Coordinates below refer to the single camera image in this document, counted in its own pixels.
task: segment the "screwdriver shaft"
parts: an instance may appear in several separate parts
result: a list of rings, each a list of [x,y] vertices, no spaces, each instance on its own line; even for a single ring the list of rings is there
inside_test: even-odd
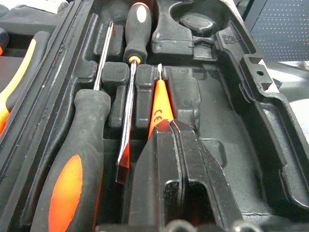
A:
[[[137,61],[134,60],[131,63],[131,74],[129,80],[129,86],[126,94],[126,106],[125,106],[125,117],[123,122],[123,131],[121,138],[120,152],[117,160],[117,177],[118,183],[124,184],[126,182],[127,172],[130,168],[130,132],[132,124],[132,109],[134,100],[134,82],[135,73],[137,68]]]
[[[104,42],[100,62],[99,62],[99,65],[98,65],[98,73],[97,73],[96,81],[95,81],[95,84],[94,84],[94,87],[93,87],[94,90],[99,91],[101,89],[101,86],[102,86],[101,75],[102,75],[104,64],[106,62],[108,51],[110,49],[113,30],[114,30],[114,22],[111,21],[110,24],[108,25],[107,34],[106,34],[106,37],[105,37],[105,42]]]

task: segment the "tool case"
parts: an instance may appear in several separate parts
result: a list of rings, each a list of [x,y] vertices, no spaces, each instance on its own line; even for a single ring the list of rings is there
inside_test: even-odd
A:
[[[40,13],[41,21],[25,14],[23,25],[0,18],[8,57],[23,57],[37,32],[50,33],[0,137],[0,231],[30,231],[111,20],[102,187],[96,218],[85,212],[82,220],[96,221],[98,232],[309,231],[308,143],[285,96],[267,91],[263,55],[228,0],[141,1],[152,35],[136,72],[129,177],[115,182],[130,72],[125,26],[135,2],[75,0],[57,15]],[[160,63],[175,120],[148,140]]]

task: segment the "screwdriver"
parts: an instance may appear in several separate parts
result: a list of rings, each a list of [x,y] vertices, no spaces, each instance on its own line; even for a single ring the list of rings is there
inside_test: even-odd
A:
[[[114,24],[109,24],[99,67],[104,66]],[[98,71],[96,83],[101,79]],[[81,89],[74,120],[43,186],[32,232],[85,232],[96,225],[103,174],[103,131],[110,96],[94,86]]]
[[[162,80],[162,64],[158,65],[158,71],[160,78],[155,85],[154,104],[151,115],[150,128],[148,139],[153,132],[153,129],[163,120],[167,119],[171,121],[174,119],[172,108],[169,103],[169,95],[166,89],[164,80]]]
[[[147,59],[146,46],[151,33],[151,14],[147,5],[138,2],[129,10],[126,21],[126,49],[124,62],[131,64],[130,80],[126,94],[125,115],[121,146],[116,164],[116,182],[125,184],[130,169],[130,132],[134,100],[136,68]]]

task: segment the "pegboard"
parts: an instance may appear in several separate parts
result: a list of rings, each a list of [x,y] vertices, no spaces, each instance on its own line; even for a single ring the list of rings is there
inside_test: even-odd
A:
[[[309,60],[309,0],[266,0],[251,35],[266,61]]]

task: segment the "screwdriver handle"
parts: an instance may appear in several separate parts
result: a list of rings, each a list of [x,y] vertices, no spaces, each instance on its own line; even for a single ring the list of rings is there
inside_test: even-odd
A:
[[[124,62],[137,65],[145,63],[147,59],[146,45],[151,33],[151,14],[144,3],[135,3],[129,10],[126,21],[126,49]]]
[[[103,171],[103,130],[111,99],[82,89],[75,116],[43,186],[32,232],[93,231]]]

